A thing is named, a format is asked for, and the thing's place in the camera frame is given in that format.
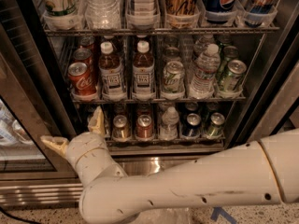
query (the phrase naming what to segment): fridge door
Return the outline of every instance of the fridge door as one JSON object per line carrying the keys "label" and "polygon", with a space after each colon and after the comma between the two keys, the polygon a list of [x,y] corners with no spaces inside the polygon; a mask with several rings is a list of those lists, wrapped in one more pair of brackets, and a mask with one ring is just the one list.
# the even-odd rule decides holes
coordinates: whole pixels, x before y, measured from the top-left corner
{"label": "fridge door", "polygon": [[0,36],[1,182],[75,177],[67,161],[40,141],[41,135],[60,135],[60,131],[2,25]]}

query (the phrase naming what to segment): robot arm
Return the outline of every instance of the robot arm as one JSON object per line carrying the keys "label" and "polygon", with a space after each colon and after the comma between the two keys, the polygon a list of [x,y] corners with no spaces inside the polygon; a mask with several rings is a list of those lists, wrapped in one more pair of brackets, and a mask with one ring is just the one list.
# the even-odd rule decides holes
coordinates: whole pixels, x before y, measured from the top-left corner
{"label": "robot arm", "polygon": [[[45,136],[52,149],[55,138]],[[83,133],[65,149],[84,190],[88,223],[120,223],[157,208],[299,202],[299,129],[227,149],[147,176],[127,176],[104,138]]]}

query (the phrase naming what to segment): screw hole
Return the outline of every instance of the screw hole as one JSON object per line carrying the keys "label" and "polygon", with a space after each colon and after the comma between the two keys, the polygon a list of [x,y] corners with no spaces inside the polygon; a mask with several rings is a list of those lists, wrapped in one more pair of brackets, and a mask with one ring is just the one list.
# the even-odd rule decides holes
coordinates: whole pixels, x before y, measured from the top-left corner
{"label": "screw hole", "polygon": [[203,203],[207,203],[206,198],[202,198]]}
{"label": "screw hole", "polygon": [[264,198],[268,201],[271,200],[271,195],[269,193],[265,193]]}

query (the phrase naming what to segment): power cord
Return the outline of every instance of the power cord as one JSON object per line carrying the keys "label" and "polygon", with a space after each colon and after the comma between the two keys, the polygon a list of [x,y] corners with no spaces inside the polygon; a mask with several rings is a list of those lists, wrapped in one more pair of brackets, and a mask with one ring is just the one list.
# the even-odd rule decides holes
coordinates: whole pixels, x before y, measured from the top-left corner
{"label": "power cord", "polygon": [[22,221],[24,223],[41,224],[40,222],[36,222],[36,221],[33,221],[33,220],[26,220],[26,219],[22,219],[22,218],[19,218],[19,217],[14,217],[10,213],[7,213],[7,211],[5,211],[2,207],[0,207],[0,212],[2,212],[7,217],[13,218],[15,220]]}

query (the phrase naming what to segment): beverage cooler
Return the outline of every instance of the beverage cooler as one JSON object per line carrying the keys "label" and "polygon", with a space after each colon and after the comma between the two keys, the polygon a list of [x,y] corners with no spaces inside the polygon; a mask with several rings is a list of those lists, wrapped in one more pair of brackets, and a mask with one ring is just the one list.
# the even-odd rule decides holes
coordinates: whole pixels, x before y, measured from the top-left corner
{"label": "beverage cooler", "polygon": [[[0,0],[0,205],[76,202],[76,173],[41,136],[99,132],[99,109],[110,154],[128,175],[244,144],[252,132],[273,133],[260,120],[271,123],[263,114],[297,74],[298,0],[274,0],[253,22],[243,0],[219,6],[225,12],[192,0],[188,14],[172,12],[180,0],[115,0],[106,21],[99,17],[110,0],[98,1]],[[220,54],[211,85],[193,62],[202,37]],[[294,83],[281,114],[295,109]]]}

